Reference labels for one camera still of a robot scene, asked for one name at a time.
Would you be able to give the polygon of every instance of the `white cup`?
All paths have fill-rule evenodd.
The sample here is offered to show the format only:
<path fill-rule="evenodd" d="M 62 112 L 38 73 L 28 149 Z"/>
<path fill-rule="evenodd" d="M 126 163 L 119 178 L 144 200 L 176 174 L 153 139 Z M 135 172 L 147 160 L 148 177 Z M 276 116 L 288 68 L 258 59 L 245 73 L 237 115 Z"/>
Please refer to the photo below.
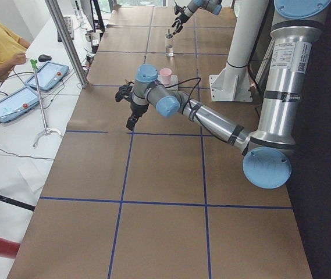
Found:
<path fill-rule="evenodd" d="M 163 68 L 159 72 L 162 84 L 169 84 L 172 77 L 172 70 L 170 68 Z"/>

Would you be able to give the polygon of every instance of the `computer mouse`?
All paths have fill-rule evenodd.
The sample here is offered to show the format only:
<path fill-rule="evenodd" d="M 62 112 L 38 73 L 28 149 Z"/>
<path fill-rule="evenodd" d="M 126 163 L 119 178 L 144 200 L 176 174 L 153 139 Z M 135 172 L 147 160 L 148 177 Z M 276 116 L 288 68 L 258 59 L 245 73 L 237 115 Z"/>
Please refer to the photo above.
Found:
<path fill-rule="evenodd" d="M 51 56 L 46 55 L 46 54 L 41 54 L 41 55 L 38 57 L 38 61 L 39 61 L 39 62 L 45 62 L 45 61 L 49 61 L 49 60 L 51 60 Z"/>

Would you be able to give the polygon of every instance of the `person's arm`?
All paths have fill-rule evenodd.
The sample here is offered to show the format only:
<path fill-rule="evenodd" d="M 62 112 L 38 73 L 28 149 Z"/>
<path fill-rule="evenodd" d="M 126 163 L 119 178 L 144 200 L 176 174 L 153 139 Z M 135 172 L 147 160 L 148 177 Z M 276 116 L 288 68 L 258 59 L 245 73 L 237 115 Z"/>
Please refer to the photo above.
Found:
<path fill-rule="evenodd" d="M 31 43 L 28 42 L 27 40 L 23 39 L 23 38 L 20 38 L 19 39 L 19 44 L 25 48 L 29 48 Z"/>
<path fill-rule="evenodd" d="M 14 66 L 24 64 L 26 62 L 26 54 L 19 52 L 14 54 L 12 58 L 0 64 L 0 77 L 7 74 Z"/>

